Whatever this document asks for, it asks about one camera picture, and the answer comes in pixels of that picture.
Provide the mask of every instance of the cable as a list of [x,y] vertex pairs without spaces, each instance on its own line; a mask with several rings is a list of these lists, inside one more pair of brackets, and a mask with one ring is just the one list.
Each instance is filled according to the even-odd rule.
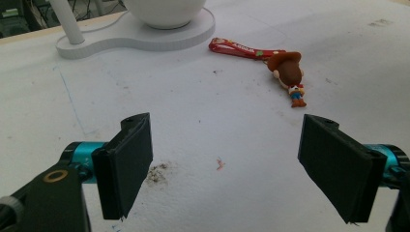
[[112,13],[118,7],[118,5],[125,8],[123,1],[119,0],[118,3],[111,9],[111,11],[105,13],[104,15],[109,15],[110,13]]
[[74,2],[73,2],[73,13],[74,13],[74,9],[75,9],[75,3],[76,3],[76,0],[74,0]]
[[83,15],[80,18],[76,18],[77,21],[82,21],[85,19],[85,17],[88,17],[87,19],[90,18],[90,3],[91,3],[91,0],[88,0],[87,11],[85,11],[85,15]]

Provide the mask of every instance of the dirt speck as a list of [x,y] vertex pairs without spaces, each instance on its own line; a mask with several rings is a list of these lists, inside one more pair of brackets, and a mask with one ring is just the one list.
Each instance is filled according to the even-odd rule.
[[169,173],[170,163],[161,163],[150,167],[145,182],[149,187],[167,184],[166,175]]

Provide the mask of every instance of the toy figure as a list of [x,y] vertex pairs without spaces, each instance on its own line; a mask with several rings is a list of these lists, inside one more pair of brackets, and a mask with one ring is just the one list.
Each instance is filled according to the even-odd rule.
[[304,72],[299,68],[302,55],[299,52],[279,52],[272,55],[267,62],[268,69],[274,73],[280,85],[288,90],[292,107],[305,107],[303,99],[304,86],[301,85]]
[[304,107],[307,104],[304,102],[303,95],[305,94],[304,85],[292,85],[288,87],[289,96],[292,99],[292,107]]

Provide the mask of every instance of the lamp base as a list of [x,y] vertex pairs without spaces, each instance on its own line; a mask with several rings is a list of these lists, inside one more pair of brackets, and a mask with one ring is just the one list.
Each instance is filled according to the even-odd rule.
[[154,29],[125,12],[109,25],[83,31],[83,43],[70,44],[64,36],[57,41],[56,47],[60,56],[67,59],[81,59],[115,47],[171,51],[201,44],[214,32],[215,18],[207,9],[202,9],[187,25],[171,30]]

